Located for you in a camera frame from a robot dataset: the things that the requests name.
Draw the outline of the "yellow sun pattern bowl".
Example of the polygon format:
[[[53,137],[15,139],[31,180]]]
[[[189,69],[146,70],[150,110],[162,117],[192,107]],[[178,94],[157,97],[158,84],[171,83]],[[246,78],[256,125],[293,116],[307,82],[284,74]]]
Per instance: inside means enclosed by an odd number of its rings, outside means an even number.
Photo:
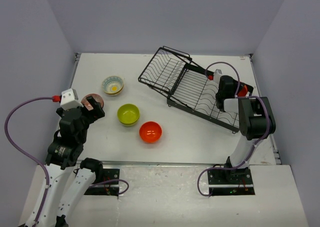
[[[101,88],[103,92],[110,96],[116,96],[120,94],[124,86],[124,80],[116,75],[108,76],[101,83]]]

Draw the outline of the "lime green bowl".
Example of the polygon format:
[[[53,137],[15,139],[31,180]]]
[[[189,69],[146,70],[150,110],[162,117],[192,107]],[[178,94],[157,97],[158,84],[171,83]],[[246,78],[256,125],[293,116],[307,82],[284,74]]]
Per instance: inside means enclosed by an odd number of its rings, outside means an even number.
[[[117,118],[119,119],[123,116],[140,117],[140,110],[134,104],[131,104],[131,103],[124,104],[117,110]]]
[[[138,122],[139,117],[125,117],[125,116],[122,116],[118,120],[123,126],[132,127]]]

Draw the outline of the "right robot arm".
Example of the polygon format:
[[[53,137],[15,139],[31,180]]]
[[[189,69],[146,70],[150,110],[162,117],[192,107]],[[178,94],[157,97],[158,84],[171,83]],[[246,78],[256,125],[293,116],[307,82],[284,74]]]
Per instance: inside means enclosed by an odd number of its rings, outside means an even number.
[[[238,114],[241,137],[224,165],[223,178],[233,184],[241,178],[240,170],[249,167],[250,159],[260,143],[276,130],[276,121],[267,97],[252,95],[253,87],[222,75],[216,81],[217,108],[221,112]]]

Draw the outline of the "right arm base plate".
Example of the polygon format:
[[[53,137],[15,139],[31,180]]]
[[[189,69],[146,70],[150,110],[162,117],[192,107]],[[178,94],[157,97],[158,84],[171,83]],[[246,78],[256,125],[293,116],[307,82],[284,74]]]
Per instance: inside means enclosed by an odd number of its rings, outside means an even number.
[[[207,173],[209,196],[253,196],[255,189],[251,170],[209,170]]]

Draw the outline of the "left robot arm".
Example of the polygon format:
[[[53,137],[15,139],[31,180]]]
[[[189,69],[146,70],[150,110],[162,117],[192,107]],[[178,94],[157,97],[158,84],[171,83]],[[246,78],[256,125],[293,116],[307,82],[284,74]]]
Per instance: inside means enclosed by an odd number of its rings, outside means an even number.
[[[66,227],[80,199],[94,183],[103,180],[104,171],[99,160],[86,158],[80,165],[70,187],[65,190],[84,149],[90,124],[105,116],[100,102],[93,96],[86,98],[92,109],[78,104],[64,110],[57,109],[59,128],[47,150],[44,169],[47,171],[32,214],[26,227]]]

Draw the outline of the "orange bowl row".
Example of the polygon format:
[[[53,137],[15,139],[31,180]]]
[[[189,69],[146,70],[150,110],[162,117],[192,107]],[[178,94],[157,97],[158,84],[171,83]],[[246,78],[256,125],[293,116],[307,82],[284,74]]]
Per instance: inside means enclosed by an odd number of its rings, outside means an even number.
[[[139,129],[140,138],[148,144],[157,142],[161,138],[162,133],[162,127],[154,121],[145,122]]]
[[[238,96],[238,97],[245,97],[248,92],[249,92],[249,91],[248,91],[247,85],[244,85],[244,86],[242,87],[242,89],[237,93],[237,96]]]

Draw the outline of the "orange bowl front row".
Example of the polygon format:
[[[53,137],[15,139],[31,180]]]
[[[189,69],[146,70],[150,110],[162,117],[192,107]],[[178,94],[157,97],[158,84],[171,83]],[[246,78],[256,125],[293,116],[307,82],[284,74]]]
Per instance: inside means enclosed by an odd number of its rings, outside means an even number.
[[[249,92],[249,91],[248,91],[247,85],[244,85],[244,86],[242,87],[242,89],[237,93],[237,96],[238,96],[238,97],[245,97],[248,92]]]

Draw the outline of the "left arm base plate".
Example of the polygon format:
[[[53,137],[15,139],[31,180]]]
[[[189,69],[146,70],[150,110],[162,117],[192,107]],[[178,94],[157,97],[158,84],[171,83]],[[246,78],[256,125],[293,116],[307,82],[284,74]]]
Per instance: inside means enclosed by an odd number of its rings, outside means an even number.
[[[118,179],[120,176],[119,168],[104,168],[102,170],[102,175],[94,181],[93,184],[98,184],[102,182],[106,182],[109,180]],[[119,182],[114,181],[111,183],[100,184],[91,188],[88,188],[84,193],[85,196],[119,196],[120,187]]]

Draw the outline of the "red diamond pattern bowl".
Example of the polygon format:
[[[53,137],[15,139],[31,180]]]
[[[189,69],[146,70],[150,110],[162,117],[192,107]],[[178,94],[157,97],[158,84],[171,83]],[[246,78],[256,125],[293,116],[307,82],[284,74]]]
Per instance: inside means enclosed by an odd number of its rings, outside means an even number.
[[[85,97],[82,98],[81,103],[89,110],[93,110],[94,108],[92,107],[92,105],[89,103],[89,101],[87,100],[88,97],[93,97],[94,100],[98,103],[100,103],[101,107],[104,107],[104,100],[102,99],[102,97],[99,94],[96,93],[90,93],[87,94]]]

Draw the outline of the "lime green bowl front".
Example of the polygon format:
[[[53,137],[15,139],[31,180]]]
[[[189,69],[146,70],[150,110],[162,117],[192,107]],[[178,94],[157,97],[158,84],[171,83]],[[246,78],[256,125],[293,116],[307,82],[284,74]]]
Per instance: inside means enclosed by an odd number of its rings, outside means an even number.
[[[131,103],[124,104],[117,110],[117,118],[119,119],[123,116],[140,117],[140,110],[134,104],[131,104]]]

